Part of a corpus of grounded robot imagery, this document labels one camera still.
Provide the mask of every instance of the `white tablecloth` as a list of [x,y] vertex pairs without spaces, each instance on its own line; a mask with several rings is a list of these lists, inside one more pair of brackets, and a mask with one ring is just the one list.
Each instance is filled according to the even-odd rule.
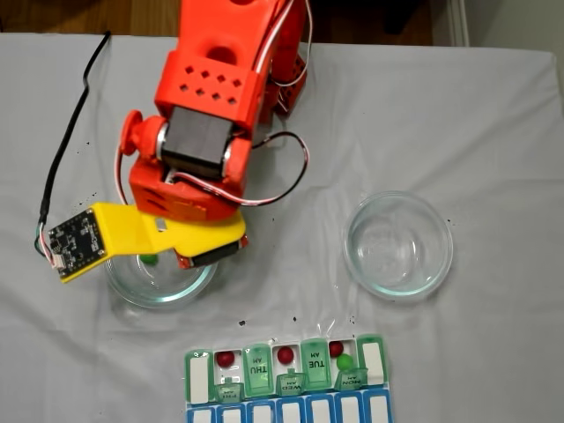
[[[561,421],[564,120],[553,56],[315,45],[285,123],[311,149],[303,183],[245,211],[251,244],[198,301],[155,313],[117,299],[103,268],[63,286],[33,251],[48,167],[99,41],[0,35],[1,421],[181,422],[190,348],[363,332],[388,341],[398,423]],[[115,37],[101,55],[48,227],[117,200],[122,120],[132,108],[154,113],[173,46]],[[290,141],[254,154],[250,197],[282,189],[301,165]],[[410,307],[367,294],[341,258],[350,211],[388,189],[434,204],[455,240],[444,286]]]

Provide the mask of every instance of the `green ball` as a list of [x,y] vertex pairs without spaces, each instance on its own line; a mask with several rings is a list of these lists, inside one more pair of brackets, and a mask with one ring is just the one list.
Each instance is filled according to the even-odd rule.
[[156,254],[140,254],[139,260],[141,260],[141,263],[154,266],[159,262],[159,256],[157,256]]
[[354,360],[349,354],[341,354],[337,357],[337,368],[344,372],[354,367]]

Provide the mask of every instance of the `circuit board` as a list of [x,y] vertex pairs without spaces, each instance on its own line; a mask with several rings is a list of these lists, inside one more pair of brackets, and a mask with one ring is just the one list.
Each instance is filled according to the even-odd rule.
[[92,209],[54,227],[48,235],[61,278],[84,269],[107,254]]

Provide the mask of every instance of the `red ball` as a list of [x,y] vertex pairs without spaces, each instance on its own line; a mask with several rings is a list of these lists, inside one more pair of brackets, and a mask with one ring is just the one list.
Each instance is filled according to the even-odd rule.
[[334,359],[343,353],[343,343],[341,341],[329,342],[329,355]]
[[283,346],[278,350],[278,361],[282,364],[290,364],[293,361],[293,351],[289,346]]
[[222,351],[215,355],[215,360],[220,367],[231,367],[235,362],[235,354],[233,351]]

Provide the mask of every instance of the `glass bowl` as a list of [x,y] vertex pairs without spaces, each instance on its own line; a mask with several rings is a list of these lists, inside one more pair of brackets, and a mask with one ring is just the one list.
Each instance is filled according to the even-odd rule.
[[146,308],[181,305],[212,280],[217,264],[180,269],[173,250],[158,254],[155,264],[139,256],[116,256],[106,262],[108,283],[125,300]]
[[444,280],[452,263],[449,227],[425,200],[400,191],[367,198],[343,233],[346,267],[368,291],[417,300]]

